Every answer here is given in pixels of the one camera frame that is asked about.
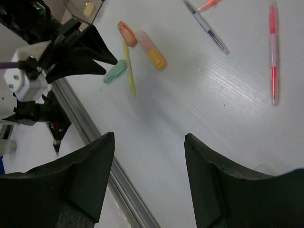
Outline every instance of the metal frame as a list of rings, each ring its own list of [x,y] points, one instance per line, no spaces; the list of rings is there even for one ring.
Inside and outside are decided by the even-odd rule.
[[[10,139],[14,125],[4,124],[0,132],[0,139]]]
[[[82,106],[68,81],[63,78],[52,84],[53,92],[85,144],[101,136],[93,120]],[[144,201],[114,157],[108,187],[114,194],[132,227],[160,228]]]

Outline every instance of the white table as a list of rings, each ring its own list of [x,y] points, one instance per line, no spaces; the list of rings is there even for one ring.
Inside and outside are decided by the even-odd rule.
[[[203,13],[228,56],[181,0],[106,0],[96,18],[118,60],[123,20],[134,32],[144,30],[168,61],[159,72],[139,45],[130,50],[137,99],[127,75],[111,85],[101,76],[68,78],[101,133],[115,133],[116,157],[163,228],[196,227],[187,133],[249,168],[264,162],[283,173],[303,166],[304,1],[278,0],[278,107],[270,103],[268,6],[267,0],[223,0]]]

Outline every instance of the yellow highlighter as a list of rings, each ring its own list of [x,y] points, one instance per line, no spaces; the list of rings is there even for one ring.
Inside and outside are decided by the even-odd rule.
[[[124,48],[123,49],[124,58],[125,58],[125,62],[127,64],[130,91],[131,91],[132,95],[134,97],[136,97],[136,90],[135,90],[135,83],[134,83],[134,79],[133,79],[133,72],[132,72],[131,61],[130,61],[129,47],[125,41],[123,42],[123,48]]]
[[[147,53],[150,60],[153,62],[156,69],[162,71],[167,66],[167,61],[156,48],[153,42],[144,31],[137,31],[135,34],[137,41]]]

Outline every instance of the robotic arm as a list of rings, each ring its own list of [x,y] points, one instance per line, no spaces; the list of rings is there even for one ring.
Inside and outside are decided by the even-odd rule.
[[[69,123],[50,92],[44,104],[36,104],[48,84],[70,75],[104,75],[94,60],[115,65],[117,59],[106,47],[93,25],[80,31],[81,22],[61,24],[42,0],[2,0],[0,22],[30,45],[16,50],[4,79],[17,98],[14,115],[0,118],[19,124],[46,122],[55,140],[61,140]]]

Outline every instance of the highlighter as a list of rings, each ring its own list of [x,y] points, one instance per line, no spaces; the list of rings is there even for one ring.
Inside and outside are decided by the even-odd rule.
[[[114,79],[121,76],[126,69],[127,65],[125,60],[119,60],[118,63],[104,76],[104,83],[107,85],[110,84]]]
[[[139,30],[136,32],[135,36],[141,47],[148,55],[149,59],[153,62],[155,68],[162,71],[167,66],[167,61],[147,36],[147,34],[144,31]]]
[[[137,44],[137,40],[129,26],[123,21],[120,21],[117,27],[127,45],[133,48]]]

